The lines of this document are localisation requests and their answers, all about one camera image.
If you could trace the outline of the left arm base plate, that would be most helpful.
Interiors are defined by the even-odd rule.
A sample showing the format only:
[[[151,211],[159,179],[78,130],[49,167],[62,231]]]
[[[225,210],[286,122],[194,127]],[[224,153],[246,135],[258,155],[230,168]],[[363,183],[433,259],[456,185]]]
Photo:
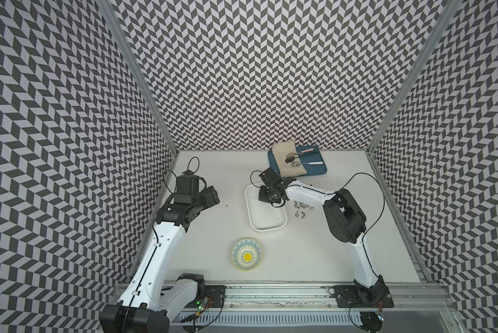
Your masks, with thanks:
[[[206,296],[211,296],[210,308],[220,309],[223,307],[225,302],[226,288],[227,287],[223,284],[207,284],[203,290],[197,292],[197,297],[192,302],[189,302],[184,308],[197,309],[198,302],[202,302]]]

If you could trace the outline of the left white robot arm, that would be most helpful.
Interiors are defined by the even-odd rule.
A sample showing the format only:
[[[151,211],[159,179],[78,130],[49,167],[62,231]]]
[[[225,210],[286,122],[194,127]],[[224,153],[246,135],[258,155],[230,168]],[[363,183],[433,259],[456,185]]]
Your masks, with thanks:
[[[206,287],[201,274],[183,273],[174,287],[163,288],[169,263],[190,223],[201,211],[219,203],[212,186],[190,196],[177,193],[173,203],[164,203],[134,277],[117,303],[101,311],[103,332],[168,332],[188,304],[204,298]]]

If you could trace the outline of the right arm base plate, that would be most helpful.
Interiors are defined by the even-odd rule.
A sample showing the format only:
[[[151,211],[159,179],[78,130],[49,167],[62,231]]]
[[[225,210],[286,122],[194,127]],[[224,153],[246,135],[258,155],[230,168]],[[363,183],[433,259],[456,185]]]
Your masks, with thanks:
[[[391,309],[395,303],[386,285],[365,288],[356,285],[335,285],[332,287],[338,308]]]

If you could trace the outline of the white storage box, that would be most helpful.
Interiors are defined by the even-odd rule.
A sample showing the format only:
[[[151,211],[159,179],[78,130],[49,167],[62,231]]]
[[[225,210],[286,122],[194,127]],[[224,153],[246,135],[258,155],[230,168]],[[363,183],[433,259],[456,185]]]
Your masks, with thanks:
[[[247,213],[251,227],[257,232],[282,229],[288,222],[285,207],[274,208],[259,200],[259,189],[248,185],[245,189]]]

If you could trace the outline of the removed silver wing nuts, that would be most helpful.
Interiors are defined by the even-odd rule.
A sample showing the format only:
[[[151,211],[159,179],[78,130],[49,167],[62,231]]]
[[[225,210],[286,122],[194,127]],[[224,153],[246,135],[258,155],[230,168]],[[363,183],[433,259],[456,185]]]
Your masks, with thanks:
[[[314,209],[314,207],[300,201],[294,201],[294,208],[294,216],[296,219],[305,219],[307,217],[307,212],[310,212]]]

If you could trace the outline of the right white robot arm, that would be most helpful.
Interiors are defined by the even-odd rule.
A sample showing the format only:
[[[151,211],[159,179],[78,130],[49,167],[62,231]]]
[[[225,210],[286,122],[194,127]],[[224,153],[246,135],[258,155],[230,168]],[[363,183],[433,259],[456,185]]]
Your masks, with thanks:
[[[354,271],[354,285],[346,291],[335,290],[345,303],[343,307],[379,307],[388,294],[385,281],[377,272],[366,242],[367,217],[353,195],[342,187],[337,191],[322,190],[304,184],[293,177],[282,178],[272,169],[259,174],[259,201],[283,205],[287,201],[300,201],[321,209],[330,233],[347,245]]]

